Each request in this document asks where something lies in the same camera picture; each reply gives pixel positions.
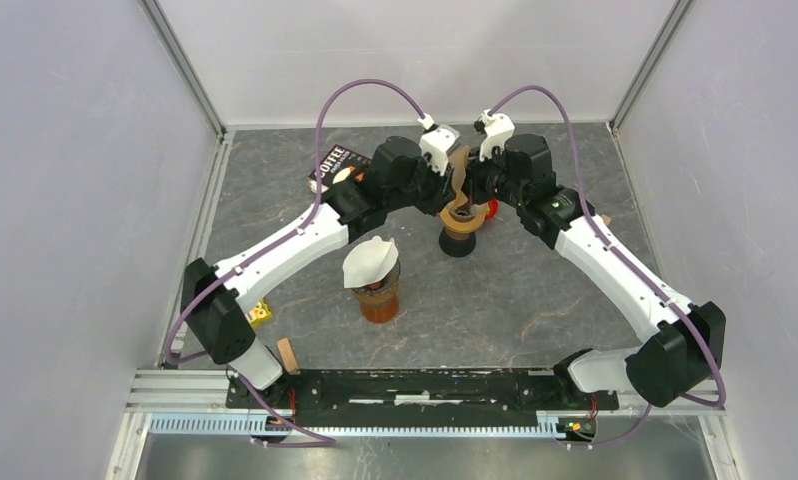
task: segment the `wooden block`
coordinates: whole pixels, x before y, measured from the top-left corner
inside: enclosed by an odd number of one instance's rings
[[[299,362],[296,361],[296,355],[293,353],[293,346],[290,345],[290,339],[287,337],[278,341],[278,353],[281,354],[281,363],[284,364],[284,369],[287,373],[299,372]]]

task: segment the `cable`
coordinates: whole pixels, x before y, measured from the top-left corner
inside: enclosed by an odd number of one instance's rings
[[[579,155],[579,146],[576,142],[576,132],[575,128],[573,128],[572,122],[570,122],[570,117],[567,115],[567,111],[564,109],[564,105],[558,100],[558,97],[555,96],[552,92],[548,89],[541,87],[540,85],[526,85],[525,87],[518,88],[508,94],[505,98],[499,101],[493,108],[490,109],[489,115],[493,115],[500,108],[502,108],[506,103],[510,102],[511,99],[516,97],[517,95],[529,91],[534,90],[540,92],[550,100],[555,106],[558,108],[558,111],[561,113],[561,117],[564,119],[564,125],[567,127],[567,135],[570,137],[570,145],[573,148],[573,163],[575,164],[576,170],[576,187],[579,191],[579,203],[582,207],[582,212],[584,213],[584,217],[587,220],[588,225],[590,225],[591,229],[593,229],[596,236],[602,241],[602,243],[614,253],[614,255],[623,262],[629,270],[632,271],[643,283],[645,283],[650,290],[652,290],[655,295],[661,299],[666,305],[670,307],[670,310],[676,314],[685,327],[690,330],[691,335],[693,336],[694,341],[696,341],[697,346],[702,351],[702,355],[705,357],[705,362],[708,364],[708,368],[711,370],[711,375],[714,377],[714,382],[717,384],[717,400],[706,400],[703,398],[695,397],[689,394],[683,394],[682,397],[688,399],[692,402],[698,403],[700,405],[705,405],[708,407],[722,407],[724,403],[726,403],[726,386],[723,383],[723,376],[720,374],[720,368],[717,366],[717,360],[714,359],[714,354],[711,353],[711,349],[708,348],[708,344],[705,342],[705,338],[702,337],[702,334],[699,333],[696,326],[693,324],[690,318],[679,308],[675,303],[670,301],[670,297],[664,293],[658,285],[653,282],[647,274],[637,267],[634,262],[631,261],[628,257],[626,257],[623,252],[621,252],[617,247],[611,246],[611,240],[602,233],[602,230],[599,228],[599,225],[593,220],[593,216],[590,215],[590,210],[587,208],[587,198],[585,195],[585,188],[584,188],[584,176],[582,175],[582,165],[581,165],[581,158]],[[624,433],[623,435],[612,438],[610,440],[605,440],[593,445],[586,446],[587,448],[598,448],[598,447],[605,447],[610,446],[615,443],[618,443],[624,439],[629,438],[634,433],[636,433],[643,424],[646,422],[646,417],[649,416],[649,412],[652,410],[652,405],[647,404],[646,409],[643,411],[643,416],[635,423],[635,425],[629,430],[628,432]]]
[[[272,408],[269,405],[269,403],[267,403],[267,401],[263,397],[263,395],[261,395],[258,392],[258,390],[255,388],[255,386],[252,385],[252,382],[250,382],[249,379],[246,378],[245,375],[243,375],[243,374],[241,374],[239,372],[237,372],[236,375],[239,376],[240,381],[243,382],[243,385],[246,387],[246,390],[249,391],[249,394],[251,394],[253,397],[255,397],[255,400],[258,401],[258,404],[261,406],[261,408],[266,410],[273,417],[277,418],[284,426],[286,426],[286,427],[288,427],[290,429],[296,430],[297,432],[299,432],[301,434],[307,435],[307,436],[317,440],[316,442],[297,442],[297,443],[269,443],[269,442],[263,442],[263,446],[269,447],[269,448],[309,448],[309,447],[331,447],[335,443],[337,443],[337,440],[335,440],[335,439],[333,439],[331,437],[326,437],[325,435],[320,435],[319,433],[312,432],[310,430],[304,429],[304,428],[300,427],[299,425],[296,425],[295,423],[291,422],[290,420],[287,420],[286,418],[282,417],[278,412],[275,411],[274,408]]]
[[[594,440],[594,437],[585,435],[584,433],[579,432],[578,430],[573,431],[573,435],[577,435],[578,437],[587,440],[588,442],[592,442]]]
[[[591,422],[594,418],[596,418],[596,414],[599,413],[599,406],[596,402],[596,393],[590,394],[590,414],[588,414],[587,421],[588,423]]]
[[[416,101],[414,101],[414,99],[411,98],[411,96],[408,95],[407,92],[399,88],[397,85],[376,78],[364,78],[361,80],[355,80],[354,82],[349,82],[346,85],[343,85],[342,87],[338,88],[337,91],[334,92],[331,95],[331,97],[328,98],[328,100],[325,102],[325,105],[323,105],[322,110],[320,111],[319,117],[317,117],[317,126],[314,131],[314,171],[315,172],[319,172],[319,165],[321,160],[319,153],[320,134],[322,133],[322,124],[325,121],[326,115],[328,114],[328,109],[331,107],[334,101],[337,100],[337,97],[342,95],[347,90],[351,90],[352,88],[357,87],[359,85],[381,85],[382,87],[387,87],[393,90],[394,92],[398,93],[399,95],[401,95],[402,98],[404,98],[405,100],[407,100],[407,102],[411,105],[414,111],[417,112],[419,118],[425,117],[425,113],[423,112],[423,109],[420,108],[420,105]],[[316,190],[317,190],[317,195],[316,197],[314,197],[314,202],[311,204],[311,210],[310,212],[308,212],[308,216],[305,217],[305,220],[303,220],[302,223],[299,224],[299,226],[296,229],[291,230],[286,234],[282,235],[277,240],[273,241],[269,245],[258,250],[250,257],[240,262],[240,264],[237,267],[232,268],[231,270],[223,274],[221,277],[217,278],[207,288],[205,288],[198,295],[196,295],[196,297],[187,305],[187,308],[185,308],[184,311],[181,312],[181,315],[179,315],[178,318],[175,320],[175,323],[172,325],[172,328],[169,330],[169,333],[166,336],[166,342],[164,343],[164,345],[166,346],[166,350],[164,351],[164,358],[166,359],[167,363],[172,365],[181,365],[183,363],[189,362],[190,360],[194,360],[196,358],[200,358],[207,355],[207,352],[200,351],[181,357],[176,356],[175,353],[172,351],[172,344],[175,343],[175,337],[178,335],[178,330],[181,328],[182,325],[184,325],[184,322],[187,321],[187,317],[189,317],[193,313],[193,310],[195,310],[196,307],[198,307],[199,304],[202,303],[202,301],[211,294],[211,292],[221,287],[223,284],[225,284],[225,282],[227,282],[233,276],[236,275],[235,272],[236,268],[248,267],[255,260],[261,258],[266,253],[272,251],[276,247],[282,245],[284,242],[295,237],[297,235],[297,230],[304,229],[305,227],[307,227],[309,223],[311,223],[311,220],[313,220],[314,217],[317,216],[320,203],[322,202],[322,189],[317,188]]]

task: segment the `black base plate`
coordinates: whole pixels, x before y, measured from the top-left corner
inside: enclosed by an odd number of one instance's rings
[[[231,388],[226,407],[261,408],[240,380],[232,378]],[[567,393],[551,370],[537,369],[301,370],[263,394],[273,407],[288,409],[294,391],[296,422],[310,427],[536,426],[538,410],[591,408],[589,394]],[[424,392],[460,403],[395,404],[397,395]],[[599,410],[619,408],[616,394],[595,395]]]
[[[466,257],[476,249],[476,232],[470,233],[466,240],[455,240],[446,233],[446,228],[440,231],[438,238],[440,250],[453,258]]]

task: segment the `yellow object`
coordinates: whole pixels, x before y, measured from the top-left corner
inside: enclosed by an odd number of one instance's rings
[[[249,325],[252,326],[252,329],[256,330],[270,318],[272,318],[272,311],[264,300],[261,300],[255,308],[249,311]]]

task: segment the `white wall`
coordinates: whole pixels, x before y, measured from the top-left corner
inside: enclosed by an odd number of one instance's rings
[[[751,479],[798,479],[798,0],[696,2],[622,127],[664,275],[727,313]]]
[[[576,120],[607,120],[673,0],[160,3],[226,124],[312,126],[336,88],[366,77],[398,83],[440,121],[472,121],[527,83],[556,92]],[[394,94],[358,90],[330,123],[414,121]],[[537,97],[507,112],[559,121]]]
[[[0,1],[0,478],[104,476],[214,138],[135,1]]]

